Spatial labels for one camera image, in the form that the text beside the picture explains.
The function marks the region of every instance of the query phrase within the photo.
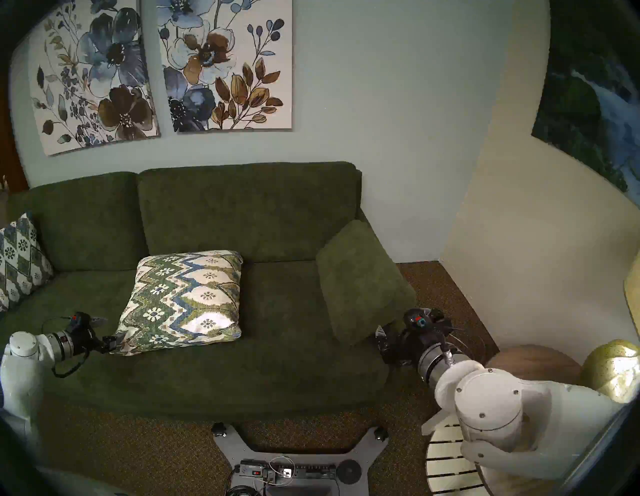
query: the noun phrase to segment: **green sofa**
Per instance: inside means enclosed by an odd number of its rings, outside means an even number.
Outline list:
[[[45,321],[75,310],[107,317],[96,331],[113,334],[141,258],[236,250],[244,257],[239,340],[136,356],[92,353],[66,379],[47,374],[46,389],[102,410],[192,420],[371,401],[388,367],[371,337],[345,344],[332,325],[352,321],[368,334],[367,315],[401,317],[415,293],[373,234],[373,242],[354,238],[351,255],[329,250],[319,271],[321,249],[351,221],[366,222],[361,180],[349,163],[247,164],[109,173],[12,195],[9,219],[32,213],[56,276],[0,314],[0,342],[19,330],[38,334],[43,323],[45,333],[60,330],[64,321]],[[356,319],[344,314],[349,307]]]

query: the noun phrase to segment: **carpet floor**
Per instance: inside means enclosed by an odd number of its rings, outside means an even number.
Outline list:
[[[452,339],[486,362],[497,348],[482,322],[438,262],[398,264],[421,307],[438,307],[456,327]],[[210,424],[144,419],[98,412],[45,399],[40,420],[50,465],[115,485],[138,496],[222,495],[230,466],[214,443]],[[236,425],[258,451],[344,452],[372,426],[390,441],[369,470],[372,496],[428,493],[427,439],[420,426],[438,406],[413,369],[394,369],[380,401],[331,415],[250,421]]]

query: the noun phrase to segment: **blue flower painting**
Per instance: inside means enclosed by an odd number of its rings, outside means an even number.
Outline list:
[[[640,31],[626,2],[550,0],[547,76],[533,136],[640,206]]]
[[[157,136],[136,0],[59,2],[29,35],[47,155]]]
[[[156,0],[156,12],[175,132],[291,128],[291,0]]]

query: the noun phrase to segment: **light blue wall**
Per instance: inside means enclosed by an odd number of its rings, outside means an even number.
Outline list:
[[[33,187],[151,167],[347,160],[363,171],[363,208],[391,257],[437,259],[486,135],[511,4],[295,0],[293,131],[175,135],[155,2],[142,0],[162,136],[53,157],[40,146],[23,41],[13,54],[10,100],[27,179]]]

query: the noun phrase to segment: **patterned throw pillow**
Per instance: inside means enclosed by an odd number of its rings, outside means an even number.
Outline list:
[[[53,277],[29,214],[0,229],[0,312],[15,308]]]
[[[140,260],[112,353],[136,355],[240,337],[242,257],[211,251]]]

